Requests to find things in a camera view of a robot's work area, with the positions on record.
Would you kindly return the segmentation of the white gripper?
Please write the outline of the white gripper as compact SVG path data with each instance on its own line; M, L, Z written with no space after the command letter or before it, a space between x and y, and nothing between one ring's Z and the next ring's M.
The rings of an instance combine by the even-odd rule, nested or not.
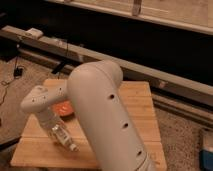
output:
M59 126L61 124L61 118L57 114L55 114L50 108L47 108L41 112L36 113L35 116L39 122L40 127L49 135L53 143L55 144L62 143L64 146L68 146L71 144L70 134L66 129ZM57 130L58 138L54 134L55 129L57 127L58 127Z

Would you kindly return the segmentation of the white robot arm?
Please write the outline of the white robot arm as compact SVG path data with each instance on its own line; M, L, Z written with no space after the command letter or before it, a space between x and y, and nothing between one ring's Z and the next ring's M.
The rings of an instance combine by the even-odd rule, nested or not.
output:
M57 87L34 87L21 108L33 113L49 136L75 151L70 132L51 110L68 100L102 171L157 171L118 94L122 81L121 67L113 61L85 63Z

